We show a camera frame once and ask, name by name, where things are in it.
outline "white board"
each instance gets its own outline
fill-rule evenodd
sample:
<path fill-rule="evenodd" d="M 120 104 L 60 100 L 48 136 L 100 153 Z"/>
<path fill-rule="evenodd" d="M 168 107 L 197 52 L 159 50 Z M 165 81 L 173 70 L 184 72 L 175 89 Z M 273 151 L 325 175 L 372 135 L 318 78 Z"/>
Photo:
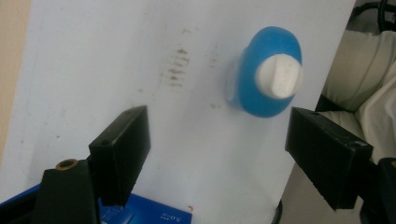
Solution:
<path fill-rule="evenodd" d="M 292 104 L 314 109 L 354 1 L 33 1 L 0 200 L 45 169 L 85 159 L 123 110 L 147 105 L 152 148 L 134 193 L 193 223 L 270 223 L 293 160 L 290 108 L 272 119 L 224 100 L 233 60 L 263 27 L 293 32 L 305 80 Z"/>

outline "white cap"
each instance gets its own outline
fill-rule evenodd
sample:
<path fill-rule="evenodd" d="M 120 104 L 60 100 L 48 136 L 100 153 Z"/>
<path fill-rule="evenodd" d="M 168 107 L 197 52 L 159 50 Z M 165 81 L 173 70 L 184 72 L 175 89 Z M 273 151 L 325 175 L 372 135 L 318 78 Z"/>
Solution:
<path fill-rule="evenodd" d="M 300 63 L 287 54 L 276 54 L 267 58 L 256 71 L 259 90 L 275 99 L 294 95 L 303 82 Z"/>

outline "white fabric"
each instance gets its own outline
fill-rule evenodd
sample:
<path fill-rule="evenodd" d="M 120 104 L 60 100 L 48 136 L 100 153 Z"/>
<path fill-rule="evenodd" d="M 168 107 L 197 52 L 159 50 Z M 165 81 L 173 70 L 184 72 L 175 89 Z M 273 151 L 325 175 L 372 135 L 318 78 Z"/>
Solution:
<path fill-rule="evenodd" d="M 320 114 L 330 119 L 334 123 L 340 125 L 350 133 L 355 134 L 362 140 L 365 140 L 363 131 L 361 130 L 361 126 L 355 119 L 353 113 L 349 113 L 346 111 L 327 111 Z"/>
<path fill-rule="evenodd" d="M 396 63 L 390 69 L 393 78 L 364 103 L 356 117 L 366 141 L 374 146 L 373 160 L 396 158 Z"/>
<path fill-rule="evenodd" d="M 346 111 L 325 117 L 396 158 L 396 33 L 344 33 L 322 94 Z"/>
<path fill-rule="evenodd" d="M 396 59 L 396 33 L 345 31 L 322 94 L 347 111 L 356 111 L 389 80 Z"/>

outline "brass screw hole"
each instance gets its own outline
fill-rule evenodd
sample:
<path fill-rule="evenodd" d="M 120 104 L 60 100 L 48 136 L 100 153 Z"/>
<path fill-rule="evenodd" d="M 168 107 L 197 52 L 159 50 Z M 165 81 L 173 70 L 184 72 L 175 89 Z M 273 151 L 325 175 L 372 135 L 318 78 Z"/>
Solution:
<path fill-rule="evenodd" d="M 78 160 L 69 159 L 65 161 L 61 161 L 56 165 L 56 170 L 65 171 L 75 167 L 78 164 Z"/>

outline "black cable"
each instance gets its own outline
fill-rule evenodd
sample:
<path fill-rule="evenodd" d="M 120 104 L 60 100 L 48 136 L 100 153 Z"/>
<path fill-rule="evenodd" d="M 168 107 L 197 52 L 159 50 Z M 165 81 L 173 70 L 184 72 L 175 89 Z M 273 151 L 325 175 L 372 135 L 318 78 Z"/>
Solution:
<path fill-rule="evenodd" d="M 379 2 L 370 2 L 370 3 L 365 3 L 360 7 L 355 7 L 353 8 L 352 13 L 350 14 L 349 20 L 358 17 L 361 13 L 363 13 L 368 9 L 378 8 L 378 6 L 379 6 Z"/>
<path fill-rule="evenodd" d="M 385 21 L 385 8 L 387 5 L 387 2 L 388 2 L 388 0 L 381 0 L 381 2 L 378 5 L 377 22 L 378 22 L 379 32 L 388 30 L 387 22 Z"/>

